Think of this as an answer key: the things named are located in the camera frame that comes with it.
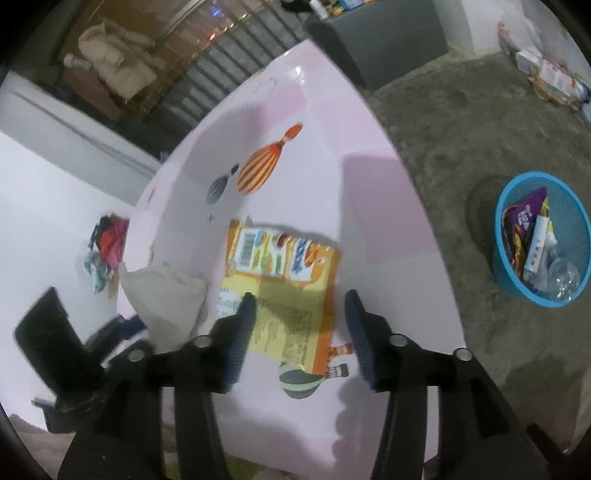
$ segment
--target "concrete floor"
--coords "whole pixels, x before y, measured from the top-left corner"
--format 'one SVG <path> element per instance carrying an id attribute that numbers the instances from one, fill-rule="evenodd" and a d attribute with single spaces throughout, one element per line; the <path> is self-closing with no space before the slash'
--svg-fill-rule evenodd
<path id="1" fill-rule="evenodd" d="M 563 179 L 591 212 L 591 129 L 503 54 L 452 53 L 366 99 L 431 220 L 467 344 L 524 424 L 571 446 L 591 423 L 591 288 L 542 309 L 500 291 L 489 262 L 496 199 L 519 173 Z"/>

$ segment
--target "metal screw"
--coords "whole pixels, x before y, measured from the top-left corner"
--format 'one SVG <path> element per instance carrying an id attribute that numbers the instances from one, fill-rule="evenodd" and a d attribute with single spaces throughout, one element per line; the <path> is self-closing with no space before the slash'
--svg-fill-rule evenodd
<path id="1" fill-rule="evenodd" d="M 144 351 L 143 350 L 140 350 L 138 348 L 137 350 L 130 351 L 129 352 L 129 355 L 127 356 L 127 358 L 129 359 L 130 362 L 139 362 L 145 356 L 146 356 L 146 354 L 144 353 Z"/>
<path id="2" fill-rule="evenodd" d="M 209 335 L 199 335 L 193 340 L 193 345 L 197 348 L 207 348 L 212 344 L 212 338 Z"/>
<path id="3" fill-rule="evenodd" d="M 470 360 L 472 360 L 472 358 L 474 358 L 474 355 L 472 355 L 472 352 L 470 350 L 468 350 L 467 348 L 459 348 L 455 351 L 454 354 L 462 362 L 469 362 Z"/>
<path id="4" fill-rule="evenodd" d="M 395 333 L 390 337 L 390 343 L 394 346 L 403 347 L 406 346 L 408 343 L 408 338 L 406 338 L 401 333 Z"/>

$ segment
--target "white cloth bag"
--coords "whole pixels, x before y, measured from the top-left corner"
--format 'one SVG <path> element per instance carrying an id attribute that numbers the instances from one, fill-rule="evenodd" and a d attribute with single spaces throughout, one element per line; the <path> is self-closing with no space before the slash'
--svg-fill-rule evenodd
<path id="1" fill-rule="evenodd" d="M 121 264 L 119 279 L 156 353 L 176 350 L 189 340 L 207 293 L 203 280 L 174 272 L 166 264 L 131 273 Z"/>

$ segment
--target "snack wrapper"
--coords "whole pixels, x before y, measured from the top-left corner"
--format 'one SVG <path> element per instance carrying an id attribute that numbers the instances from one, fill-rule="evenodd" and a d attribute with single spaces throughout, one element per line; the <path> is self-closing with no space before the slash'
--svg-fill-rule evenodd
<path id="1" fill-rule="evenodd" d="M 279 229 L 232 220 L 217 317 L 236 312 L 242 296 L 256 296 L 250 349 L 324 375 L 333 332 L 340 252 Z"/>
<path id="2" fill-rule="evenodd" d="M 510 258 L 515 274 L 522 279 L 525 259 L 530 247 L 535 219 L 542 210 L 546 199 L 546 188 L 542 187 L 527 196 L 515 209 L 505 211 L 506 235 L 511 250 Z"/>

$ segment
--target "pink table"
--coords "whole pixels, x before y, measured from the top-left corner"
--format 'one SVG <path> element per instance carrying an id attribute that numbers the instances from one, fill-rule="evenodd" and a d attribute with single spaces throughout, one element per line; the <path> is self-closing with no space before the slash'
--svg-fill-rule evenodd
<path id="1" fill-rule="evenodd" d="M 264 186 L 241 196 L 236 177 L 214 205 L 207 190 L 233 165 L 276 142 L 294 124 Z M 131 217 L 124 261 L 129 271 L 168 262 L 209 283 L 195 334 L 215 321 L 231 218 L 284 225 L 337 243 L 334 345 L 349 340 L 343 295 L 355 288 L 365 307 L 422 347 L 464 346 L 452 288 L 428 219 L 380 124 L 359 93 L 311 42 L 305 41 L 246 81 L 184 139 L 156 174 Z M 132 315 L 122 290 L 118 310 Z M 295 400 L 280 387 L 279 362 L 246 356 L 240 381 L 215 397 L 217 422 L 232 455 L 310 478 L 368 478 L 387 395 L 358 375 L 354 355 L 340 356 L 347 378 L 322 382 Z M 430 391 L 426 458 L 437 453 L 439 417 Z M 164 420 L 172 421 L 170 398 Z"/>

